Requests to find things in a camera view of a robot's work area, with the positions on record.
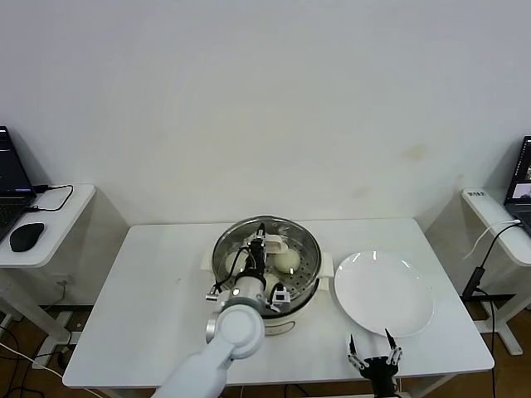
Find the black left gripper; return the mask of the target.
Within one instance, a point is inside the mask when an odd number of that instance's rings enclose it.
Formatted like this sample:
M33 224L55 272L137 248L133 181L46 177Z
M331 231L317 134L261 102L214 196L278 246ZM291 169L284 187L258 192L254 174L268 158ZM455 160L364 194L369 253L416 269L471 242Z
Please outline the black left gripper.
M266 267L266 226L260 223L257 234L251 234L247 238L248 257L246 259L245 272L253 277L264 277Z

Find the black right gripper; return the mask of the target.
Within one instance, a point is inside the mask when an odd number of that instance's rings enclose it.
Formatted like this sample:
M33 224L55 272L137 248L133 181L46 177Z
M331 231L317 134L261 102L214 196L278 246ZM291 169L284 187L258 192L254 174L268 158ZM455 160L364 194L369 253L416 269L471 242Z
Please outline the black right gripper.
M361 359L355 347L353 334L347 340L347 358L349 363L359 370L362 377L370 380L375 397L397 397L394 376L397 374L397 365L402 359L402 348L396 344L394 337L385 329L387 341L391 351L387 357L373 357L366 361Z

